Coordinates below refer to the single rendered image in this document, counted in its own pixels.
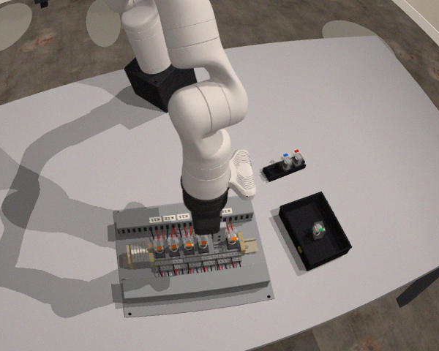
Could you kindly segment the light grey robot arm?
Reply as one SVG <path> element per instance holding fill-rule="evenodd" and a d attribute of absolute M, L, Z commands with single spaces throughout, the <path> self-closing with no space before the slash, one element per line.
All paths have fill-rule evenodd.
<path fill-rule="evenodd" d="M 210 1 L 104 1 L 123 13 L 122 26 L 143 72 L 157 74 L 172 64 L 209 73 L 210 79 L 175 91 L 168 114 L 181 140 L 185 170 L 201 180 L 222 176 L 231 149 L 224 128 L 244 119 L 248 98 L 222 47 Z"/>

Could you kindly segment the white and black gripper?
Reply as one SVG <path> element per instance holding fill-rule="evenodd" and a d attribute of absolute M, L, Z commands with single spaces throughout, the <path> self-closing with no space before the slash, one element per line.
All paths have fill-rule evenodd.
<path fill-rule="evenodd" d="M 249 153 L 236 150 L 226 172 L 218 178 L 201 180 L 191 176 L 182 165 L 181 188 L 185 206 L 192 213 L 196 235 L 213 234 L 213 243 L 225 241 L 226 222 L 220 222 L 222 210 L 232 189 L 242 200 L 253 200 L 255 179 Z M 216 234 L 215 234 L 216 233 Z"/>

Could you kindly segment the relay with orange test button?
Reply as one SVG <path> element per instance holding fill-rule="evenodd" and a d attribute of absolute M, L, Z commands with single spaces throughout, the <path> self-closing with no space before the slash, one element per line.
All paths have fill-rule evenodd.
<path fill-rule="evenodd" d="M 209 252 L 208 235 L 197 235 L 197 243 L 198 243 L 199 254 Z"/>
<path fill-rule="evenodd" d="M 154 244 L 154 253 L 156 258 L 166 257 L 163 238 L 153 239 L 153 244 Z"/>
<path fill-rule="evenodd" d="M 195 254 L 195 245 L 192 235 L 182 236 L 184 244 L 184 255 Z"/>
<path fill-rule="evenodd" d="M 171 257 L 180 256 L 178 237 L 168 238 L 168 246 Z"/>

